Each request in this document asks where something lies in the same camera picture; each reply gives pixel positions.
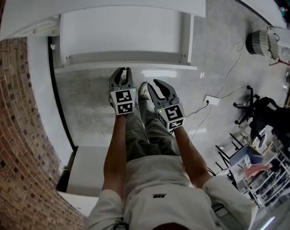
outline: pink cloth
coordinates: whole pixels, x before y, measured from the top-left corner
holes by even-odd
[[[271,165],[271,163],[269,163],[268,165],[263,165],[261,163],[257,163],[257,164],[252,164],[249,168],[244,168],[244,172],[245,172],[246,177],[250,178],[250,177],[258,174],[259,171],[265,171],[271,167],[273,167]]]

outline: white power strip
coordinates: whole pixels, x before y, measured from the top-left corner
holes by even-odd
[[[207,103],[207,101],[209,101],[209,104],[212,105],[218,105],[218,103],[220,102],[220,99],[214,96],[210,96],[210,95],[205,95],[204,96],[204,100],[203,102]]]

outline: floor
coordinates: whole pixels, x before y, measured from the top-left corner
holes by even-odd
[[[234,47],[234,44],[244,42],[247,29],[252,32],[264,28],[261,19],[234,0],[206,0],[206,4],[206,18],[195,17],[194,21],[191,64],[198,70],[133,69],[136,86],[143,81],[152,83],[155,78],[169,83],[188,115],[205,106],[206,94],[216,96],[220,92],[242,53],[218,97],[250,85],[258,95],[269,96],[282,104],[286,95],[283,88],[286,68],[269,67],[268,58],[250,55],[245,47],[243,52],[235,52],[240,45]],[[254,21],[259,23],[248,26]],[[75,145],[108,147],[115,118],[108,102],[108,80],[114,71],[93,69],[56,74],[62,108]],[[209,165],[219,156],[215,145],[227,147],[229,133],[239,130],[234,121],[241,112],[232,104],[244,102],[248,94],[242,88],[222,99],[218,106],[209,105],[185,119],[186,131]]]

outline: forearm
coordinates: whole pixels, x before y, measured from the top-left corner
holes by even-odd
[[[123,187],[126,176],[126,117],[117,115],[113,134],[103,166],[103,189],[111,189],[123,197]]]
[[[211,178],[207,164],[197,149],[193,146],[187,132],[182,126],[176,128],[174,133],[185,170],[192,184],[201,188],[203,184]]]

